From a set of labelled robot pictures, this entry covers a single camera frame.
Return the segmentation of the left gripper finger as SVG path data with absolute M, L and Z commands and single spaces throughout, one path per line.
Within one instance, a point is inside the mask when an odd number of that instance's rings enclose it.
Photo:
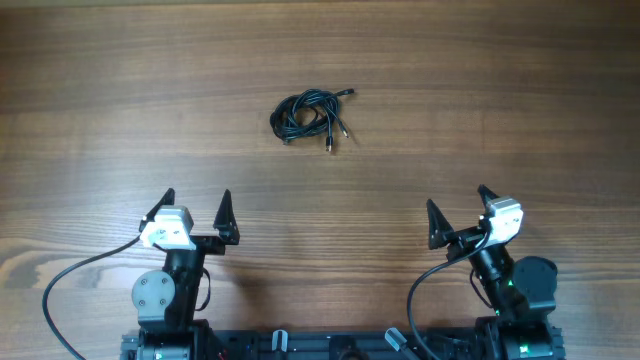
M 232 195 L 229 189 L 226 189 L 223 194 L 213 223 L 213 228 L 226 244 L 239 244 L 240 232 L 233 212 Z
M 149 222 L 153 222 L 156 214 L 162 206 L 172 206 L 175 203 L 175 190 L 168 188 L 161 199 L 151 208 L 151 210 L 142 217 L 139 225 L 139 231 L 142 232 Z

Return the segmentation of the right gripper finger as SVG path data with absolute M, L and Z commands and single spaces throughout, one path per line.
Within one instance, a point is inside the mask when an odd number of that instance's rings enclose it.
M 455 230 L 432 199 L 427 201 L 426 209 L 429 221 L 429 249 L 447 246 L 455 239 Z
M 490 190 L 486 185 L 480 184 L 477 189 L 478 194 L 480 195 L 481 201 L 484 206 L 488 204 L 489 201 L 497 199 L 498 195 Z

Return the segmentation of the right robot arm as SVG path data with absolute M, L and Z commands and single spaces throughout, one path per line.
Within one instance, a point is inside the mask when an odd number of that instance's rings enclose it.
M 486 294 L 494 314 L 471 328 L 431 330 L 423 340 L 441 359 L 564 359 L 562 331 L 548 321 L 556 309 L 557 266 L 537 256 L 515 261 L 507 245 L 520 233 L 521 204 L 484 185 L 478 193 L 484 213 L 477 225 L 462 230 L 427 201 L 429 248 L 445 247 L 448 262 L 470 262 L 472 287 Z

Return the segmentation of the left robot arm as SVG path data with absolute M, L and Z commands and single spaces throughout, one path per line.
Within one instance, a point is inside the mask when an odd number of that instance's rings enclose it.
M 228 357 L 209 323 L 196 320 L 194 315 L 210 300 L 197 304 L 200 281 L 209 275 L 205 257 L 223 255 L 228 245 L 237 245 L 240 240 L 231 192 L 222 196 L 212 235 L 193 235 L 193 226 L 189 209 L 175 203 L 172 188 L 142 218 L 139 231 L 143 245 L 162 250 L 165 261 L 161 269 L 144 273 L 134 283 L 131 297 L 140 329 L 137 335 L 122 340 L 122 359 Z

